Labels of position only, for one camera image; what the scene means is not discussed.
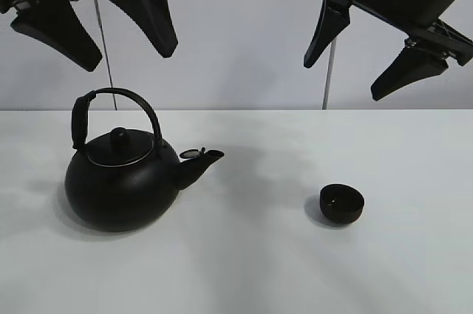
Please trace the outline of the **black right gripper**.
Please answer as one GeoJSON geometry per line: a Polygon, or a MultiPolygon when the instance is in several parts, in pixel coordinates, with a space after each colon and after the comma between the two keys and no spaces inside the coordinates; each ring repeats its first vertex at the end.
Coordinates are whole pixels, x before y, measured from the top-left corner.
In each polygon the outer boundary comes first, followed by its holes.
{"type": "Polygon", "coordinates": [[[439,18],[455,0],[323,0],[313,38],[304,54],[311,68],[333,40],[350,25],[350,7],[363,11],[405,32],[410,38],[397,58],[374,81],[375,101],[448,69],[453,57],[461,66],[472,59],[472,40],[439,18]]]}

